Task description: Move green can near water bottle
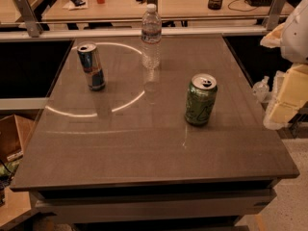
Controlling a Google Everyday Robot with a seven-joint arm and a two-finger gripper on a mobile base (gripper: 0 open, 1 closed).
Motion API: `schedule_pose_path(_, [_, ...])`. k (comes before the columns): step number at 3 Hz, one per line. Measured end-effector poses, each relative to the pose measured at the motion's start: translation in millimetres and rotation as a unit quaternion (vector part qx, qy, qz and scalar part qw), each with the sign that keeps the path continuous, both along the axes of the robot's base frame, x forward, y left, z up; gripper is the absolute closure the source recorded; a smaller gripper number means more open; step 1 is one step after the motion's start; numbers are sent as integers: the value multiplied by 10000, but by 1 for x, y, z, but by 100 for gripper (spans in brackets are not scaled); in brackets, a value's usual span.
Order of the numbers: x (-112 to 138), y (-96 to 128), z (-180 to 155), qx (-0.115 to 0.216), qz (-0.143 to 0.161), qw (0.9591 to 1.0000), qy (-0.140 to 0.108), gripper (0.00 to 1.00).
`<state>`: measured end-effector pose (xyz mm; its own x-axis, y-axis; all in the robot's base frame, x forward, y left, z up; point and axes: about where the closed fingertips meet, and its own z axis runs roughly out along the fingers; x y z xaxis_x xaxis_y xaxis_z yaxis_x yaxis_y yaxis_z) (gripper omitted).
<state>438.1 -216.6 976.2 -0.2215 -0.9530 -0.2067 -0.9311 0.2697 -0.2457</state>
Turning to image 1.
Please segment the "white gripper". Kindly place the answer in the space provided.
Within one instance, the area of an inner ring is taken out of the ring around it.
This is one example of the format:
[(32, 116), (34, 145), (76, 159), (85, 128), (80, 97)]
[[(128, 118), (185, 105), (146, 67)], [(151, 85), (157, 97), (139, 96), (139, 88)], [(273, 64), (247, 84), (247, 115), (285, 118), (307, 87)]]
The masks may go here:
[(263, 124), (270, 130), (279, 130), (308, 102), (308, 0), (301, 0), (285, 24), (277, 25), (260, 44), (267, 48), (280, 46), (281, 56), (297, 63), (274, 77)]

